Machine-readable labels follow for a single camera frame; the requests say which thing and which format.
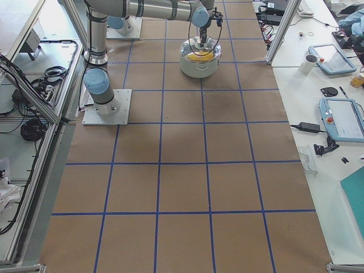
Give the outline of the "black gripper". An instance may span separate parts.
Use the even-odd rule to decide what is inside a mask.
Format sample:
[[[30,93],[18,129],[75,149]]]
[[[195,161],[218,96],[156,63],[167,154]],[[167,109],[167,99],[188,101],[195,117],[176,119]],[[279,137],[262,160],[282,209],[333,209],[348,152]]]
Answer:
[[[208,16],[208,15],[199,15],[198,16],[198,27],[200,28],[198,46],[200,48],[202,48],[203,44],[206,43],[206,28],[203,28],[203,27],[206,26],[210,20],[211,20],[211,16]]]

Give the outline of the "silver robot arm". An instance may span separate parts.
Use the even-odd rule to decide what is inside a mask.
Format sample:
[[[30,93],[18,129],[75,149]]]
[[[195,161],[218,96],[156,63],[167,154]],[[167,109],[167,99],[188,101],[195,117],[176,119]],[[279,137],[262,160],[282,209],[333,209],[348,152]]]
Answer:
[[[134,28],[133,23],[129,21],[129,17],[125,19],[115,16],[109,16],[107,24],[110,28],[116,30],[117,33],[122,35],[129,34]]]
[[[83,83],[89,92],[94,111],[107,116],[119,111],[120,101],[111,87],[107,72],[106,33],[110,27],[120,34],[128,34],[133,25],[131,16],[190,22],[202,31],[213,19],[214,1],[85,1],[88,19],[87,50],[85,60],[89,64]]]

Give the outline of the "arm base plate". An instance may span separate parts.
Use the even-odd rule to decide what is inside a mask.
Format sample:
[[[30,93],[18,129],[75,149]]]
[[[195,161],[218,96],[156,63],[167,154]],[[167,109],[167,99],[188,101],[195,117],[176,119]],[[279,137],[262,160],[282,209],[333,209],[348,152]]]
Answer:
[[[82,124],[85,126],[127,125],[129,120],[131,89],[114,89],[114,98],[105,105],[95,104],[89,95],[84,108]]]
[[[106,38],[119,40],[140,39],[141,28],[142,18],[109,16]]]

